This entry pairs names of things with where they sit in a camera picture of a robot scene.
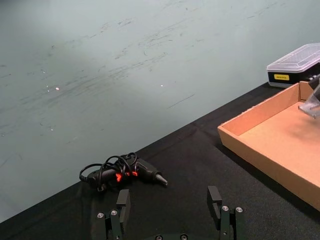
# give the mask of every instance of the black table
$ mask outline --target black table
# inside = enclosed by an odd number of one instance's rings
[[[244,208],[248,239],[319,240],[320,213],[223,147],[217,132],[219,124],[280,90],[264,84],[138,151],[169,186],[128,185],[126,239],[163,233],[217,237],[206,203],[207,186],[214,185],[224,203]],[[1,223],[0,239],[88,240],[93,218],[114,208],[117,196],[78,182]]]

